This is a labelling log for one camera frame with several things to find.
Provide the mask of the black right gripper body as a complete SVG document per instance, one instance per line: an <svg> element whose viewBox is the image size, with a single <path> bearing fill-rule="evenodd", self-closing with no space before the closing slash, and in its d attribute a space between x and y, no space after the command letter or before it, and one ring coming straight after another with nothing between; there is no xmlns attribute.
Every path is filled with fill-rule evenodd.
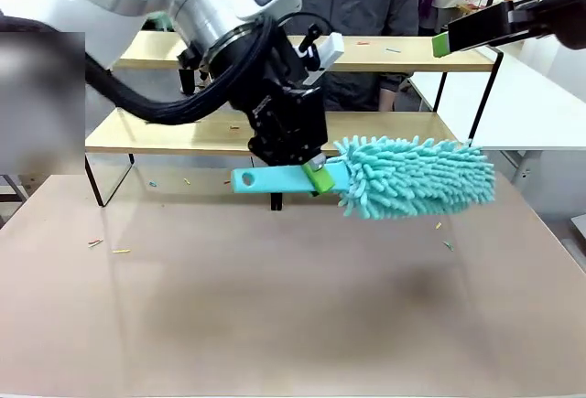
<svg viewBox="0 0 586 398"><path fill-rule="evenodd" d="M553 35L566 48L586 48L586 0L515 2L507 20L512 34Z"/></svg>

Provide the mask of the white side table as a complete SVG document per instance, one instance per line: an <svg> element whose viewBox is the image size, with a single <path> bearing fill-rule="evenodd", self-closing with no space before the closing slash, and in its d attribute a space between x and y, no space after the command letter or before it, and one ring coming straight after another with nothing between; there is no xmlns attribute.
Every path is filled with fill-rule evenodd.
<svg viewBox="0 0 586 398"><path fill-rule="evenodd" d="M497 48L479 48L489 72L418 71L421 104L460 141L497 151L526 183L545 151L586 150L586 103Z"/></svg>

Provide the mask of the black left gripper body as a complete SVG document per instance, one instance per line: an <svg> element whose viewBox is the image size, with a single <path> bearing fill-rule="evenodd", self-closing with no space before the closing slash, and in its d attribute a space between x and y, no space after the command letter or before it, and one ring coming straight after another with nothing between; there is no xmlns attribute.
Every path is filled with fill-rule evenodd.
<svg viewBox="0 0 586 398"><path fill-rule="evenodd" d="M270 166L302 165L321 153L328 141L321 88L281 85L263 79L231 96L254 135L249 151Z"/></svg>

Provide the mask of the teal microfibre duster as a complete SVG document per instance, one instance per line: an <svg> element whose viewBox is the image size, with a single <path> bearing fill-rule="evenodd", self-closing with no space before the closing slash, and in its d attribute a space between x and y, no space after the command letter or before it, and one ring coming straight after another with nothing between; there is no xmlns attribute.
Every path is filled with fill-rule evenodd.
<svg viewBox="0 0 586 398"><path fill-rule="evenodd" d="M494 166L482 149L455 141L386 136L345 137L325 167L347 216L364 220L413 218L467 210L494 201ZM301 166L235 169L236 193L311 193Z"/></svg>

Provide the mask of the wooden shelf with black frame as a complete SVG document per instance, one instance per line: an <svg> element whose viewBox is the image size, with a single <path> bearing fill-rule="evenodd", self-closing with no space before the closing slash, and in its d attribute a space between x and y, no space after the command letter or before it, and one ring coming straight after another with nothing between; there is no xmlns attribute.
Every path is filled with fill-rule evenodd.
<svg viewBox="0 0 586 398"><path fill-rule="evenodd" d="M369 46L357 46L359 41ZM345 52L332 70L489 72L488 58L471 50L438 59L432 55L430 38L347 37ZM185 48L179 36L171 32L141 31L125 54L117 61L125 69L173 69L177 55ZM401 50L401 53L385 51ZM342 113L326 115L329 141L323 147L326 156L335 156L334 142L353 136L382 137L420 141L452 139L454 136L436 113ZM231 131L238 126L238 132ZM253 131L243 113L222 110L192 124L165 126L149 124L121 110L112 111L85 139L85 150L92 154L136 155L251 155L248 141ZM272 206L278 196L272 193Z"/></svg>

